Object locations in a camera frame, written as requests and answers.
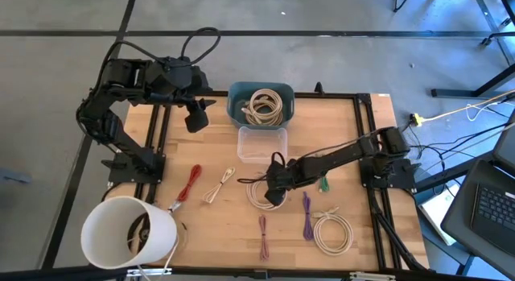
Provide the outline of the black bottom frame rail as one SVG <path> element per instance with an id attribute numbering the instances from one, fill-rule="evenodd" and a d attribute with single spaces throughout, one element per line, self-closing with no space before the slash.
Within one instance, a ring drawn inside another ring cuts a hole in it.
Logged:
<path id="1" fill-rule="evenodd" d="M 104 270 L 94 266 L 47 268 L 31 271 L 0 272 L 0 281 L 103 281 L 122 277 L 167 277 L 172 275 L 208 275 L 248 277 L 266 280 L 271 278 L 321 278 L 343 281 L 497 281 L 461 275 L 444 275 L 433 271 L 301 271 L 230 268 L 172 267 L 170 269 L 127 267 Z"/>

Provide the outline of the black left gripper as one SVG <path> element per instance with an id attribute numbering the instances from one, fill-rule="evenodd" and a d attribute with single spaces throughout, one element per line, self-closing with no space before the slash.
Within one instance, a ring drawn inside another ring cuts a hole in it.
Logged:
<path id="1" fill-rule="evenodd" d="M 196 133 L 208 125 L 208 116 L 205 112 L 206 108 L 216 103 L 216 100 L 204 99 L 194 100 L 186 104 L 189 115 L 184 119 L 187 131 Z"/>

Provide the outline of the white flat box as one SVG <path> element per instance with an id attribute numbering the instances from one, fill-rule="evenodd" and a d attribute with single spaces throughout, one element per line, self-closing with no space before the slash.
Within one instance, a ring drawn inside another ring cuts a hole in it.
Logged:
<path id="1" fill-rule="evenodd" d="M 454 245 L 456 240 L 441 229 L 441 224 L 458 191 L 458 184 L 446 186 L 439 195 L 433 196 L 418 206 L 447 246 Z"/>

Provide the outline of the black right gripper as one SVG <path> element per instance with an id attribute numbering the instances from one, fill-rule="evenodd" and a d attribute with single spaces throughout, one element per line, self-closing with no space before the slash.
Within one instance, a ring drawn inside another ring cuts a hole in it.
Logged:
<path id="1" fill-rule="evenodd" d="M 299 159 L 286 162 L 280 152 L 274 152 L 266 170 L 266 183 L 265 198 L 273 206 L 279 206 L 285 200 L 287 191 L 299 188 Z"/>

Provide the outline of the black laptop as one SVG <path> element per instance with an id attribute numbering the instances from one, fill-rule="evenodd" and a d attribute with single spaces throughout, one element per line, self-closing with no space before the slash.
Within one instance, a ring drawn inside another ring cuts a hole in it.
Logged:
<path id="1" fill-rule="evenodd" d="M 468 170 L 440 227 L 515 281 L 515 111 L 492 159 Z"/>

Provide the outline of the teal plastic bin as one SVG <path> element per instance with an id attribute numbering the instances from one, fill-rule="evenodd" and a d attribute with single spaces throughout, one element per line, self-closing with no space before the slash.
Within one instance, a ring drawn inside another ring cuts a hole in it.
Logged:
<path id="1" fill-rule="evenodd" d="M 229 88 L 227 113 L 237 128 L 285 128 L 294 112 L 295 92 L 288 84 L 240 81 Z"/>

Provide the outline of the black desk leg frame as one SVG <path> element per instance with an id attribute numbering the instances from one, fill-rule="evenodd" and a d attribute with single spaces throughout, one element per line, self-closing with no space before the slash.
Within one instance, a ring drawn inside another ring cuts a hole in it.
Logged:
<path id="1" fill-rule="evenodd" d="M 398 12 L 404 6 L 406 1 L 407 0 L 393 0 L 393 12 Z M 491 29 L 490 35 L 485 37 L 479 43 L 479 47 L 485 48 L 493 40 L 496 40 L 509 66 L 505 70 L 494 76 L 491 80 L 481 85 L 478 89 L 432 89 L 432 97 L 469 99 L 486 99 L 488 97 L 497 96 L 502 97 L 502 94 L 498 93 L 496 90 L 499 89 L 502 85 L 515 79 L 515 58 L 509 55 L 508 48 L 505 46 L 505 43 L 502 40 L 502 38 L 504 37 L 515 37 L 515 31 L 500 32 L 501 27 L 505 27 L 509 23 L 515 24 L 515 0 L 501 0 L 502 5 L 509 17 L 505 21 L 503 21 L 499 27 L 495 24 L 493 17 L 488 13 L 489 9 L 487 8 L 484 0 L 476 0 L 476 2 L 481 11 L 484 13 L 484 17 L 487 20 L 488 25 Z"/>

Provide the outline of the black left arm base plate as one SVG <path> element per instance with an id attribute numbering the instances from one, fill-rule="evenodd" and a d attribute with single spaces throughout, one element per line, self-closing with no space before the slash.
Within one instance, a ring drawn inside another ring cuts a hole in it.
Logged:
<path id="1" fill-rule="evenodd" d="M 110 183 L 158 184 L 163 180 L 166 156 L 154 154 L 154 160 L 153 170 L 137 167 L 131 158 L 122 152 L 117 153 L 112 160 L 103 159 L 101 163 L 109 169 Z"/>

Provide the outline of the white cylindrical lamp shade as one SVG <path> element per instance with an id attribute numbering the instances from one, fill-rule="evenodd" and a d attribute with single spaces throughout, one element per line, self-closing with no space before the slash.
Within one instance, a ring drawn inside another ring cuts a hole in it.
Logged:
<path id="1" fill-rule="evenodd" d="M 127 234 L 142 214 L 150 219 L 150 232 L 142 250 L 133 253 Z M 177 237 L 177 225 L 168 212 L 132 196 L 116 196 L 101 202 L 88 215 L 80 245 L 91 264 L 114 270 L 157 262 L 172 252 Z"/>

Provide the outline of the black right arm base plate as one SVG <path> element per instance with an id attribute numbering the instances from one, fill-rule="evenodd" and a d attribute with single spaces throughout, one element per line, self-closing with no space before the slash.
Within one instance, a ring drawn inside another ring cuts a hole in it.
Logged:
<path id="1" fill-rule="evenodd" d="M 415 192 L 414 173 L 419 163 L 409 159 L 367 158 L 358 161 L 361 183 L 370 188 L 399 188 Z"/>

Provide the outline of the clear plastic container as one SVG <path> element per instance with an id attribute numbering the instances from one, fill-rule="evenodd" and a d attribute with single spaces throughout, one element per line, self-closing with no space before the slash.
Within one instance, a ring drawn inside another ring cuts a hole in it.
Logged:
<path id="1" fill-rule="evenodd" d="M 243 126 L 238 130 L 237 156 L 243 163 L 268 164 L 274 152 L 287 157 L 287 140 L 284 128 L 262 130 Z"/>

